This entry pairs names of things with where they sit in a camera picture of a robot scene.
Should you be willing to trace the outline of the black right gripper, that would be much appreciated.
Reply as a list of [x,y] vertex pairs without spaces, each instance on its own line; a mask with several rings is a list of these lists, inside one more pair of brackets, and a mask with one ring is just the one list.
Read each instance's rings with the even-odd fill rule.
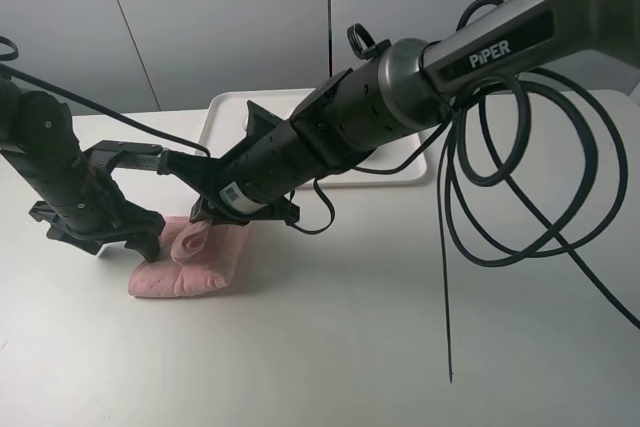
[[222,162],[210,157],[190,155],[172,150],[162,153],[162,174],[179,178],[199,194],[189,216],[191,223],[207,221],[211,225],[245,226],[253,221],[297,223],[298,206],[285,197],[269,204],[252,201],[237,182],[218,181]]

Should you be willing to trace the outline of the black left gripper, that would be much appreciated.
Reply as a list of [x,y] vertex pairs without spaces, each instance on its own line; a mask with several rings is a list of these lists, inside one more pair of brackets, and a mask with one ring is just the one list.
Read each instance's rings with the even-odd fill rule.
[[32,181],[30,185],[41,200],[29,215],[49,224],[48,239],[91,255],[98,254],[106,244],[123,242],[126,249],[137,252],[146,262],[158,258],[164,218],[126,200],[114,182]]

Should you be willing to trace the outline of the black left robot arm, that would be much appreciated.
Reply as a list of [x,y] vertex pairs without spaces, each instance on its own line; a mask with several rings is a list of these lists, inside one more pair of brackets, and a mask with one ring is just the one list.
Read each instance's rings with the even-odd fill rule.
[[122,242],[155,261],[165,220],[128,201],[111,173],[118,166],[152,170],[161,152],[159,146],[122,141],[82,150],[66,104],[1,80],[1,155],[38,193],[29,214],[48,223],[51,240],[91,255]]

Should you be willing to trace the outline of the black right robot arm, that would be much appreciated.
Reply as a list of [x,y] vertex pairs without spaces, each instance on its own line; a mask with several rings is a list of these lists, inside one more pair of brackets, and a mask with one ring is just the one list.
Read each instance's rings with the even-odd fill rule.
[[449,102],[493,75],[514,76],[583,50],[639,62],[639,0],[508,0],[450,37],[385,44],[312,91],[282,120],[250,104],[246,137],[213,159],[166,151],[205,201],[193,219],[294,224],[289,194],[346,172],[374,149],[444,122]]

